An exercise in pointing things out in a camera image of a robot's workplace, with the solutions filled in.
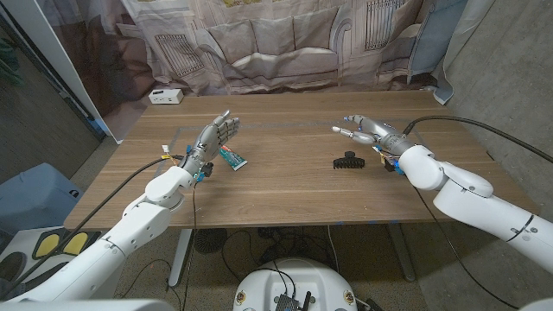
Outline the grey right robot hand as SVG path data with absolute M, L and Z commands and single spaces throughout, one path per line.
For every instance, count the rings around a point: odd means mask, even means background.
M 356 143 L 379 145 L 383 150 L 395 156 L 401 156 L 409 148 L 415 146 L 405 135 L 383 122 L 361 115 L 347 116 L 345 120 L 357 124 L 358 129 L 356 131 L 350 131 L 333 126 L 332 131 L 346 136 Z

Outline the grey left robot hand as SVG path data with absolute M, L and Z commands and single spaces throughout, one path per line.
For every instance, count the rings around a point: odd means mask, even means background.
M 237 134 L 240 126 L 239 118 L 230 115 L 225 111 L 202 130 L 190 152 L 178 164 L 180 168 L 194 175 L 219 154 L 219 148 Z

